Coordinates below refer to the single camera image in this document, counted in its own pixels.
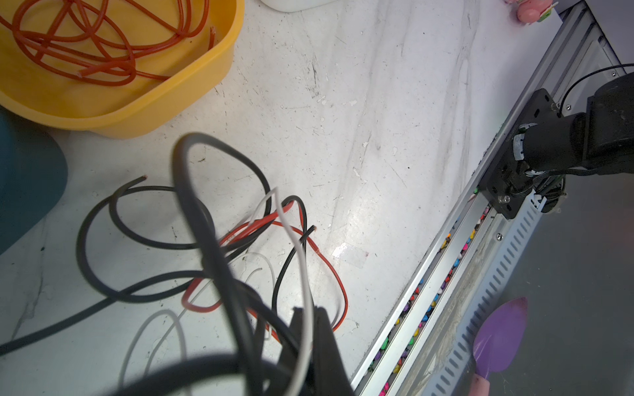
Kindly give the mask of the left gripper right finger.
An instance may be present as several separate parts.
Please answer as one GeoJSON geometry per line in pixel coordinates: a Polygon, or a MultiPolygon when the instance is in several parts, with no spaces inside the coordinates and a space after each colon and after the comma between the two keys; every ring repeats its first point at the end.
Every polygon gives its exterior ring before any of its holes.
{"type": "Polygon", "coordinates": [[[324,308],[315,309],[313,334],[314,395],[354,395],[324,308]]]}

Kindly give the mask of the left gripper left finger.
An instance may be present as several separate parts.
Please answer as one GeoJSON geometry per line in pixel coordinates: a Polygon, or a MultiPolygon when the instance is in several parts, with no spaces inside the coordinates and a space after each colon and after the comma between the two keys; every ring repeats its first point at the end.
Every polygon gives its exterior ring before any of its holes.
{"type": "MultiPolygon", "coordinates": [[[[294,308],[289,329],[297,340],[297,346],[300,346],[302,324],[303,324],[303,309],[294,308]]],[[[290,373],[293,373],[295,369],[295,365],[297,363],[298,353],[299,353],[299,347],[297,347],[297,350],[295,351],[295,349],[290,345],[290,343],[283,341],[282,352],[278,358],[277,365],[283,369],[286,369],[287,371],[290,371],[290,373]]],[[[312,372],[313,371],[312,363],[313,361],[310,361],[310,364],[308,366],[308,371],[305,377],[305,382],[303,384],[300,395],[314,394],[314,376],[312,372]]]]}

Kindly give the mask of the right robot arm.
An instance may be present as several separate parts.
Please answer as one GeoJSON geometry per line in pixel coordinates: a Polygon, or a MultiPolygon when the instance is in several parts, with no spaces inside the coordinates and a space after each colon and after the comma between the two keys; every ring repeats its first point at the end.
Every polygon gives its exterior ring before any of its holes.
{"type": "Polygon", "coordinates": [[[633,74],[607,82],[584,112],[531,126],[513,137],[513,159],[529,175],[633,173],[633,74]]]}

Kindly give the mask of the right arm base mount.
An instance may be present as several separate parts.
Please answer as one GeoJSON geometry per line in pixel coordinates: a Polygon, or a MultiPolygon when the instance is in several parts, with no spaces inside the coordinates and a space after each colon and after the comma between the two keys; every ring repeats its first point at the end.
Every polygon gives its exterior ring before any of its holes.
{"type": "Polygon", "coordinates": [[[570,128],[546,89],[531,95],[478,185],[505,219],[516,217],[539,174],[563,168],[559,151],[569,145],[570,128]]]}

